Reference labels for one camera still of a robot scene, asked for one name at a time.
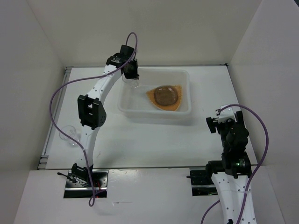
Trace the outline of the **clear glass cup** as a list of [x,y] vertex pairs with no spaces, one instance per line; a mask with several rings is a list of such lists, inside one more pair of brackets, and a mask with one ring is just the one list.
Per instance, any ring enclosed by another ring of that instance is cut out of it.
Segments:
[[59,133],[61,140],[67,142],[70,147],[78,146],[77,142],[80,141],[80,134],[77,133],[77,130],[74,126],[64,126],[61,128],[63,133]]
[[126,79],[124,75],[122,75],[122,81],[125,85],[128,85],[130,88],[137,88],[140,86],[140,82],[138,79]]

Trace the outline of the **woven bamboo fan tray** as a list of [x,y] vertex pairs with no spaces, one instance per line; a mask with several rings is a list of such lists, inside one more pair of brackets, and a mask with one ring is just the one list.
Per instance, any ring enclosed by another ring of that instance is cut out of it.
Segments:
[[175,112],[183,99],[181,85],[161,85],[146,92],[149,101],[158,109]]

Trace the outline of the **clear glass cup front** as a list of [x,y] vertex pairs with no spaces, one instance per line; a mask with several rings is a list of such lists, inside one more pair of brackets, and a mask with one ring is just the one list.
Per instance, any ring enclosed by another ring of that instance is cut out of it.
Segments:
[[77,133],[77,130],[74,126],[64,126],[61,128],[63,133],[59,133],[61,140],[67,142],[70,147],[78,146],[77,142],[80,141],[80,134]]

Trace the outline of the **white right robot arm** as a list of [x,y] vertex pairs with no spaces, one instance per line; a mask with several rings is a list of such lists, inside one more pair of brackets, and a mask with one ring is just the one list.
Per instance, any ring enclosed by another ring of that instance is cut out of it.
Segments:
[[225,224],[255,224],[251,185],[251,163],[246,153],[249,132],[242,111],[224,105],[215,118],[207,118],[211,133],[221,137],[221,160],[209,161],[205,179],[216,187]]

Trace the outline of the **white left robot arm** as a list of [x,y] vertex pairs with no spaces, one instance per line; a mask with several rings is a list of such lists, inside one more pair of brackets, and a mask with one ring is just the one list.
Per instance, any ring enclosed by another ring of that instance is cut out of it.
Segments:
[[71,174],[80,185],[86,187],[93,182],[93,150],[98,131],[106,121],[105,99],[122,76],[138,80],[138,64],[135,59],[136,48],[122,45],[119,53],[109,57],[104,72],[95,86],[85,95],[78,97],[78,116],[81,128],[80,146],[83,157],[77,159],[71,168]]

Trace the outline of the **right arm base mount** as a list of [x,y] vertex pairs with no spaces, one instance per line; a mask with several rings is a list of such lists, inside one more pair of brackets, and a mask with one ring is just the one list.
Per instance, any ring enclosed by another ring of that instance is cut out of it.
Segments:
[[191,167],[189,170],[190,173],[186,177],[190,180],[193,196],[218,195],[216,187],[204,167]]

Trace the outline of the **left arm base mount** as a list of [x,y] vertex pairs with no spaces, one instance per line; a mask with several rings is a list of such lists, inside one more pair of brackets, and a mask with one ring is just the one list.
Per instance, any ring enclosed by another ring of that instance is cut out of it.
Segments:
[[[68,171],[67,174],[57,172],[57,175],[66,178],[64,198],[90,198],[93,195],[92,186],[88,181],[80,180]],[[96,198],[107,197],[108,171],[107,170],[93,170],[92,173],[93,186],[95,189]]]

